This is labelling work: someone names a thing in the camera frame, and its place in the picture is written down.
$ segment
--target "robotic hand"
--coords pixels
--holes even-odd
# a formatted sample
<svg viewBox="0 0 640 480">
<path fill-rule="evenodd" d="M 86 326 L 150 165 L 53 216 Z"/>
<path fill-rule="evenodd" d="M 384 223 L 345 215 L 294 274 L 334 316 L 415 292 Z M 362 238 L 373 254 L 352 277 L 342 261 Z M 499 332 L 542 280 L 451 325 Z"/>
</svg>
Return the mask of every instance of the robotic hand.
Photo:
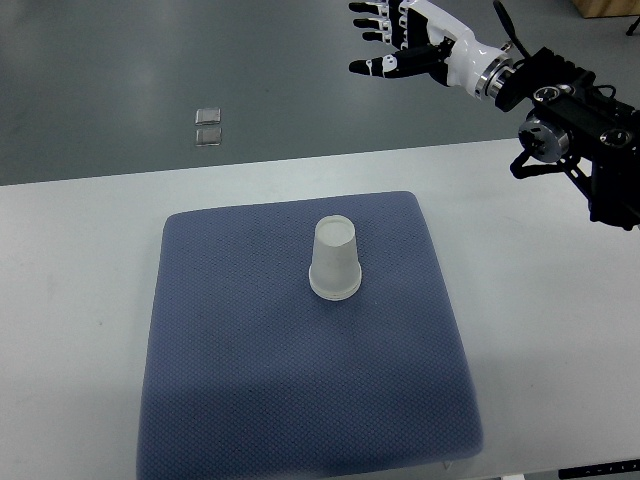
<svg viewBox="0 0 640 480">
<path fill-rule="evenodd" d="M 507 112 L 528 98 L 533 110 L 520 126 L 524 151 L 511 164 L 518 178 L 563 172 L 589 203 L 590 220 L 631 230 L 640 225 L 640 110 L 614 98 L 611 85 L 547 48 L 530 55 L 499 0 L 494 7 L 511 42 L 524 57 L 479 43 L 459 20 L 428 0 L 351 3 L 365 40 L 399 49 L 349 65 L 354 73 L 400 78 L 429 73 L 447 86 L 462 86 L 478 99 L 492 98 Z M 609 90 L 608 96 L 602 90 Z M 533 157 L 542 165 L 525 165 Z M 579 168 L 591 161 L 591 175 Z"/>
<path fill-rule="evenodd" d="M 462 86 L 469 95 L 495 95 L 495 84 L 512 60 L 502 50 L 483 45 L 458 19 L 427 0 L 388 0 L 350 3 L 357 13 L 375 18 L 357 19 L 365 40 L 379 40 L 398 48 L 394 54 L 357 60 L 349 70 L 363 75 L 400 78 L 429 73 L 446 86 Z"/>
</svg>

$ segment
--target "white table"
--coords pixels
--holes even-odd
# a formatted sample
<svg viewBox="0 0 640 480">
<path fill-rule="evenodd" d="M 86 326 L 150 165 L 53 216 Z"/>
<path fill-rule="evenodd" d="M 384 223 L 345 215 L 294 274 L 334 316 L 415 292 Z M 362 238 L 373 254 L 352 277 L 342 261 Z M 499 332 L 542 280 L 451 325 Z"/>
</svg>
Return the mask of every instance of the white table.
<svg viewBox="0 0 640 480">
<path fill-rule="evenodd" d="M 133 479 L 165 219 L 408 190 L 465 345 L 483 452 L 458 479 L 640 456 L 640 234 L 588 221 L 516 140 L 0 187 L 0 478 Z"/>
</svg>

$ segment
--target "blue pad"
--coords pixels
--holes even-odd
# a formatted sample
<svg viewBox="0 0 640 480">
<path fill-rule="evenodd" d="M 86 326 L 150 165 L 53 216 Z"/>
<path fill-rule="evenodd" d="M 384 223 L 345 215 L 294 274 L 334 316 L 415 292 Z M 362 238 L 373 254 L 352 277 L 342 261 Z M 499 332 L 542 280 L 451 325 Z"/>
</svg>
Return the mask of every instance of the blue pad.
<svg viewBox="0 0 640 480">
<path fill-rule="evenodd" d="M 356 227 L 363 277 L 309 286 L 314 228 Z M 162 241 L 138 478 L 330 476 L 482 448 L 429 233 L 407 192 L 174 215 Z"/>
</svg>

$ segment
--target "translucent cup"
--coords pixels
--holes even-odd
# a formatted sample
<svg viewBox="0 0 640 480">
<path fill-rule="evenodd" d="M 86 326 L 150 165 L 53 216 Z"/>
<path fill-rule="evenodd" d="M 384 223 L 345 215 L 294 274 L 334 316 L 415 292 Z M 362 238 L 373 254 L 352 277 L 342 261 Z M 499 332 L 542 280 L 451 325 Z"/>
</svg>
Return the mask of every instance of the translucent cup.
<svg viewBox="0 0 640 480">
<path fill-rule="evenodd" d="M 342 215 L 324 217 L 316 225 L 313 240 L 311 288 L 319 297 L 338 301 L 356 293 L 361 281 L 353 223 Z"/>
</svg>

